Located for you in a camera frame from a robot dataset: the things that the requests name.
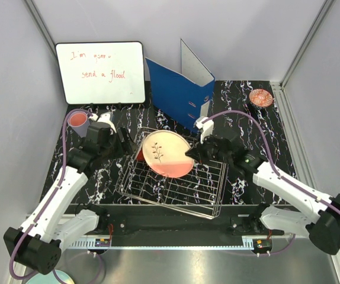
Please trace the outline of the lavender cup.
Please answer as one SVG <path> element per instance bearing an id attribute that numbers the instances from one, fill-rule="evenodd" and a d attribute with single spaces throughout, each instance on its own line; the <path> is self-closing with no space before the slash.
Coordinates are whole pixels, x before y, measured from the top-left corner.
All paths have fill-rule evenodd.
<path id="1" fill-rule="evenodd" d="M 75 111 L 67 118 L 68 125 L 81 138 L 86 137 L 90 125 L 89 114 L 85 111 Z"/>

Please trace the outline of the wire dish rack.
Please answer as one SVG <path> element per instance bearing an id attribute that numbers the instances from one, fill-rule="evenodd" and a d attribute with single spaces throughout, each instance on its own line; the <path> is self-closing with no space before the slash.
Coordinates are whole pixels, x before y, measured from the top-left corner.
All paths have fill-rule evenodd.
<path id="1" fill-rule="evenodd" d="M 116 191 L 134 204 L 159 205 L 184 214 L 215 219 L 223 205 L 227 165 L 194 163 L 183 177 L 164 177 L 139 161 L 139 149 L 124 161 Z"/>

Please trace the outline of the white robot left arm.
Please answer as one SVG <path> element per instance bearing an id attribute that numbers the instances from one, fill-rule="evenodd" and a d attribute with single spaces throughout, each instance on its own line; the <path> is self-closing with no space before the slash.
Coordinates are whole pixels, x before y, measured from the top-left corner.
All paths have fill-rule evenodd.
<path id="1" fill-rule="evenodd" d="M 84 234 L 104 233 L 107 211 L 98 205 L 85 206 L 62 225 L 59 221 L 96 168 L 107 160 L 130 156 L 135 149 L 126 128 L 114 130 L 109 122 L 91 123 L 79 145 L 64 154 L 64 165 L 38 207 L 19 228 L 9 227 L 4 233 L 10 263 L 47 275 L 61 254 Z"/>

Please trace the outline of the pink beige plate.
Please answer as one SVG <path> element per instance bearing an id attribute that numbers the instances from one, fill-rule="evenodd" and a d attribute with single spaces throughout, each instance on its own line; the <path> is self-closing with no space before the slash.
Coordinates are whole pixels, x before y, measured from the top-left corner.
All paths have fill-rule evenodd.
<path id="1" fill-rule="evenodd" d="M 142 143 L 145 162 L 166 178 L 181 178 L 193 169 L 194 160 L 185 155 L 190 149 L 189 142 L 168 130 L 154 131 Z"/>

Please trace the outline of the red blue patterned bowl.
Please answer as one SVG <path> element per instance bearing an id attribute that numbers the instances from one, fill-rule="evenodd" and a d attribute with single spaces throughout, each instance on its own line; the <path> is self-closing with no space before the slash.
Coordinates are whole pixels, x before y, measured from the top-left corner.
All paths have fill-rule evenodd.
<path id="1" fill-rule="evenodd" d="M 250 103 L 256 108 L 268 108 L 274 103 L 274 97 L 265 89 L 254 89 L 249 93 Z"/>

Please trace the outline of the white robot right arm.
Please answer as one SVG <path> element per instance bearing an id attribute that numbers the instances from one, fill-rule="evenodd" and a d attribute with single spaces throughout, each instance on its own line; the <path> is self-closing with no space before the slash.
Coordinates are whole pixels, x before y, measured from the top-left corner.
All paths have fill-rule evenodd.
<path id="1" fill-rule="evenodd" d="M 255 154 L 232 139 L 209 135 L 195 143 L 185 155 L 200 163 L 222 162 L 241 178 L 276 194 L 293 210 L 260 204 L 244 227 L 255 234 L 267 230 L 307 237 L 326 254 L 340 250 L 340 194 L 321 193 L 284 173 L 269 158 Z"/>

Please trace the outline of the pink cup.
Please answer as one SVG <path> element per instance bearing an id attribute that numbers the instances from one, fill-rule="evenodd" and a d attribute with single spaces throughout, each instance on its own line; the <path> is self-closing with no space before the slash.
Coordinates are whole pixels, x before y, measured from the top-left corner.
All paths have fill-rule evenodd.
<path id="1" fill-rule="evenodd" d="M 74 112 L 68 119 L 71 127 L 80 127 L 88 121 L 88 116 L 84 112 Z"/>

